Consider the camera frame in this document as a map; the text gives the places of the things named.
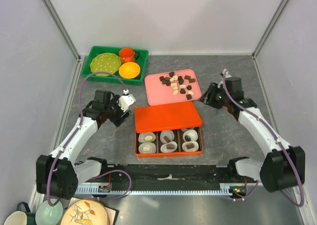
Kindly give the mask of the oval white chocolate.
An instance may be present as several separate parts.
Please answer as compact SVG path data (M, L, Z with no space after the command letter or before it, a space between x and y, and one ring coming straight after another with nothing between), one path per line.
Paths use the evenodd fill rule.
M146 140L146 141L150 141L150 140L152 140L152 138L153 138L153 137L152 137L151 135L148 135L148 136L145 137L145 140Z

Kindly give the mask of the orange box lid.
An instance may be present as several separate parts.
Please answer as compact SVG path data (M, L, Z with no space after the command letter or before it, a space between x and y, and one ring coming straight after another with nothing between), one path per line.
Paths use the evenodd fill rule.
M193 102L138 107L134 110L137 133L200 127L203 121Z

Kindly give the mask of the white rectangular chocolate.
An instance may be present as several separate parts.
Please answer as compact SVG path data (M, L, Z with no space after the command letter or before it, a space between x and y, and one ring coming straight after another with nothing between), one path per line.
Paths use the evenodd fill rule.
M150 150L151 150L150 147L144 147L144 148L143 148L143 151L144 151L144 152L149 152Z

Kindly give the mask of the orange chocolate box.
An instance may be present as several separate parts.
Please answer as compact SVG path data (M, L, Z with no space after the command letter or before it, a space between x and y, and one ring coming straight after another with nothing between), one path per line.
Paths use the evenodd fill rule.
M135 154L139 158L193 156L202 151L200 127L136 134Z

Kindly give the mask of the brown rectangular chocolate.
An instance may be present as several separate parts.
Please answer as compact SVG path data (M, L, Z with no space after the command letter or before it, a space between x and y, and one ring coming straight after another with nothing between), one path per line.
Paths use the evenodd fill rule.
M174 149L174 145L173 144L167 144L166 148L167 149Z

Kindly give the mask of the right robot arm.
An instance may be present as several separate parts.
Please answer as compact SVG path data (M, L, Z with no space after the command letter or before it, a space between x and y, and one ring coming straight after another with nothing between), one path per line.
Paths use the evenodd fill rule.
M226 107L229 114L243 125L255 139L264 161L248 157L231 159L228 179L239 182L243 177L260 181L268 192L280 191L305 182L305 152L280 137L265 120L257 104L244 96L239 77L212 82L199 101L215 109Z

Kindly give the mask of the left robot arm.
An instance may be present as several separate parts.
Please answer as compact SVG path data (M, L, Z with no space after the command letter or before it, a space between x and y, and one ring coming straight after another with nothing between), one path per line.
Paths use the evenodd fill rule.
M109 171L105 159L89 157L77 164L77 157L88 140L106 121L116 127L124 123L132 114L129 107L136 102L126 91L116 95L111 91L97 90L94 99L79 113L79 117L59 146L49 155L40 155L36 161L36 189L48 198L69 200L77 187L95 179L107 180Z

